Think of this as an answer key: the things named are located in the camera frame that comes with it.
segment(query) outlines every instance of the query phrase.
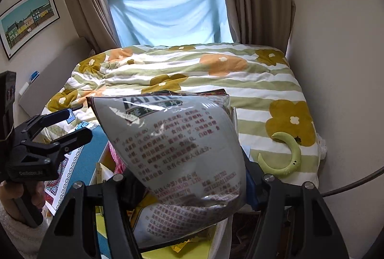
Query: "light blue cloth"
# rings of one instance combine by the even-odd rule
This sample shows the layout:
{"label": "light blue cloth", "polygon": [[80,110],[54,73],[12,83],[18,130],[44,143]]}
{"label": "light blue cloth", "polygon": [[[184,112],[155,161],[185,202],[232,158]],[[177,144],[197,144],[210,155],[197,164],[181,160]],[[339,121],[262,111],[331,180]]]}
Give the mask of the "light blue cloth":
{"label": "light blue cloth", "polygon": [[232,43],[224,0],[109,0],[122,47]]}

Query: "blue object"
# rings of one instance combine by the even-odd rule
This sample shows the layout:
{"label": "blue object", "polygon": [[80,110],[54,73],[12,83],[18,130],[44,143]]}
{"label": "blue object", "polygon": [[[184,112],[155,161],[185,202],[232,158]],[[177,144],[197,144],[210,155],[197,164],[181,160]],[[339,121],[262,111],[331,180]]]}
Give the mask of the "blue object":
{"label": "blue object", "polygon": [[246,169],[246,203],[251,205],[253,210],[258,210],[259,201],[256,197],[256,185],[248,169]]}
{"label": "blue object", "polygon": [[[76,130],[87,126],[92,130],[93,138],[91,142],[85,144],[81,149],[79,158],[77,159],[72,175],[70,176],[66,193],[69,191],[70,186],[77,180],[82,180],[87,185],[91,182],[96,163],[99,161],[108,142],[108,138],[100,125],[93,125],[90,127],[89,123],[83,121],[76,126]],[[108,258],[112,258],[107,239],[99,232],[97,233],[97,238],[99,240],[100,252]]]}
{"label": "blue object", "polygon": [[30,76],[30,78],[29,78],[29,83],[31,84],[32,82],[34,82],[35,79],[36,79],[37,77],[39,77],[39,75],[40,75],[40,73],[39,73],[37,70],[34,71],[34,72],[32,73],[32,75]]}
{"label": "blue object", "polygon": [[122,47],[233,43],[225,0],[108,0]]}

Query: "bed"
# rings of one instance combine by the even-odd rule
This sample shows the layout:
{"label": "bed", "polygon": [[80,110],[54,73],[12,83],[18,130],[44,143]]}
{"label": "bed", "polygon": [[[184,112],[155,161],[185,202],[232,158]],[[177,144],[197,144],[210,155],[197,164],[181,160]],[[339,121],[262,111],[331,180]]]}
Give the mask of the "bed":
{"label": "bed", "polygon": [[137,45],[113,49],[88,58],[74,68],[64,87],[46,104],[43,114],[83,104],[75,120],[42,131],[46,140],[67,134],[82,121],[97,123],[88,96],[120,96],[159,90],[202,92],[224,88],[237,108],[239,141],[257,161],[261,153],[276,169],[286,167],[291,151],[272,140],[277,131],[300,143],[298,171],[282,179],[318,185],[319,145],[301,90],[284,54],[265,46],[211,43],[175,47]]}

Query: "cable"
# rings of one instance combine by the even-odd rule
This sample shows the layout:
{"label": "cable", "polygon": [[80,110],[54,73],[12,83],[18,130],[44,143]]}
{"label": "cable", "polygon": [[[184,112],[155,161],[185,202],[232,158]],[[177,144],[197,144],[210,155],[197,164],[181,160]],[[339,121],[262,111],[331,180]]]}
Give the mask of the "cable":
{"label": "cable", "polygon": [[331,195],[339,194],[339,193],[354,189],[355,187],[361,186],[364,183],[372,181],[373,179],[377,178],[378,176],[381,176],[383,173],[384,173],[384,166],[381,167],[379,170],[376,170],[374,173],[371,173],[369,176],[366,176],[366,177],[364,177],[364,178],[362,178],[362,179],[360,179],[354,183],[348,184],[348,185],[340,187],[338,189],[334,189],[334,190],[331,190],[329,192],[322,193],[321,196],[322,197],[328,197]]}

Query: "yellow flower pattern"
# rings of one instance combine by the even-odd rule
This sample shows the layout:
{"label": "yellow flower pattern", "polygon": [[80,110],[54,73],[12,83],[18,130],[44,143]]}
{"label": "yellow flower pattern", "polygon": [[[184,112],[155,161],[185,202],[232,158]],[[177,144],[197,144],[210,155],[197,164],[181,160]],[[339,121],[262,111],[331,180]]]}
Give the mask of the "yellow flower pattern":
{"label": "yellow flower pattern", "polygon": [[169,90],[169,91],[177,91],[181,90],[179,83],[187,80],[187,76],[183,74],[175,74],[171,77],[168,75],[160,75],[154,77],[149,82],[149,87],[141,90],[141,94],[143,93],[151,93],[161,90]]}
{"label": "yellow flower pattern", "polygon": [[196,48],[193,45],[175,46],[168,48],[169,51],[190,51],[195,49]]}
{"label": "yellow flower pattern", "polygon": [[289,67],[288,62],[281,51],[276,51],[273,49],[261,49],[256,50],[256,54],[259,56],[256,60],[260,63],[266,64],[268,66],[276,66],[276,64],[279,63]]}
{"label": "yellow flower pattern", "polygon": [[288,100],[273,101],[269,107],[272,118],[265,128],[269,137],[275,132],[286,132],[302,146],[311,146],[316,141],[310,110],[305,101],[296,104]]}
{"label": "yellow flower pattern", "polygon": [[69,94],[66,94],[65,92],[59,92],[51,98],[51,100],[47,104],[47,108],[51,112],[56,112],[61,109],[69,108],[71,107],[71,103],[77,99],[77,90],[74,90],[70,92]]}
{"label": "yellow flower pattern", "polygon": [[96,54],[86,60],[80,62],[79,72],[84,74],[90,72],[91,74],[97,74],[100,70],[101,63],[105,60],[105,53]]}

